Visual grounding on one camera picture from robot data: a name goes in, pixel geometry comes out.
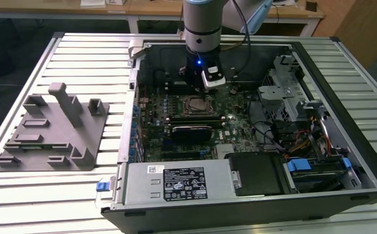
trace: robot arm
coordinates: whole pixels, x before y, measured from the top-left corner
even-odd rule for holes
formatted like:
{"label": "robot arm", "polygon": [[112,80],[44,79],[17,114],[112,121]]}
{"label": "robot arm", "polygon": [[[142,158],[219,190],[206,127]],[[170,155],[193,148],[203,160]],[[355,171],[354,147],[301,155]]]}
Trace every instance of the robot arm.
{"label": "robot arm", "polygon": [[[239,0],[238,7],[254,33],[267,14],[271,0]],[[189,85],[210,89],[225,84],[219,64],[221,26],[245,32],[233,0],[183,0],[185,42],[187,64],[185,76]]]}

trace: desk leg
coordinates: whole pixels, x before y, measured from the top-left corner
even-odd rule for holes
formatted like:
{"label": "desk leg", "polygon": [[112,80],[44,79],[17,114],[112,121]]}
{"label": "desk leg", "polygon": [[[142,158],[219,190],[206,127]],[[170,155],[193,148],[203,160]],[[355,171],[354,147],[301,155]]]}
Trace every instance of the desk leg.
{"label": "desk leg", "polygon": [[138,17],[137,16],[128,16],[126,20],[128,20],[128,24],[129,24],[130,33],[134,33],[134,34],[138,33],[138,29],[137,29]]}
{"label": "desk leg", "polygon": [[319,19],[310,19],[303,26],[299,36],[301,37],[310,37],[318,25]]}

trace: blue drive latch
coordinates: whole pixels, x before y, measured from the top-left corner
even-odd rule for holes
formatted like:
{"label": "blue drive latch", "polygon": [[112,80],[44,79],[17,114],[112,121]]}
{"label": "blue drive latch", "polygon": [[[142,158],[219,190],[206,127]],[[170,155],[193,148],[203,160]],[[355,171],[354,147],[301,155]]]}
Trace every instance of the blue drive latch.
{"label": "blue drive latch", "polygon": [[110,182],[97,182],[96,191],[108,192],[110,190]]}
{"label": "blue drive latch", "polygon": [[342,158],[342,163],[343,163],[343,165],[345,165],[346,169],[350,169],[350,168],[351,168],[350,160],[349,160],[346,157],[345,157],[345,158]]}
{"label": "blue drive latch", "polygon": [[299,159],[291,159],[286,163],[287,170],[290,172],[293,171],[307,171],[311,169],[310,163],[307,162],[306,159],[299,158]]}

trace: metal table surface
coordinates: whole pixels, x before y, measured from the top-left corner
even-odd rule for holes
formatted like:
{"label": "metal table surface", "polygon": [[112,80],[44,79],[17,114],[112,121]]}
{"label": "metal table surface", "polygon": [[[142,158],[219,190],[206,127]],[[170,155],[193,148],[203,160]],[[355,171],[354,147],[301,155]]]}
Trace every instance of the metal table surface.
{"label": "metal table surface", "polygon": [[[1,233],[120,233],[94,206],[96,182],[114,174],[122,107],[130,74],[128,47],[134,39],[177,39],[175,35],[65,34],[53,38],[0,127],[0,152],[25,112],[26,95],[45,94],[52,82],[65,82],[78,99],[110,104],[97,155],[89,172],[0,172]],[[223,36],[222,40],[241,40]],[[299,41],[343,106],[377,151],[377,83],[339,42],[329,38],[251,37],[254,41]],[[45,101],[52,96],[44,95]],[[314,221],[213,228],[174,233],[249,234],[377,233],[377,204],[363,205]]]}

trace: barcode label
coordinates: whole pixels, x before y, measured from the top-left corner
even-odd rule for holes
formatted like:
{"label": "barcode label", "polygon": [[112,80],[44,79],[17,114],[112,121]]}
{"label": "barcode label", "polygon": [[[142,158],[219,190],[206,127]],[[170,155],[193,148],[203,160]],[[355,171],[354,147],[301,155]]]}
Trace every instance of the barcode label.
{"label": "barcode label", "polygon": [[152,173],[162,173],[163,171],[163,165],[153,165],[153,166],[148,166],[148,172],[149,174]]}

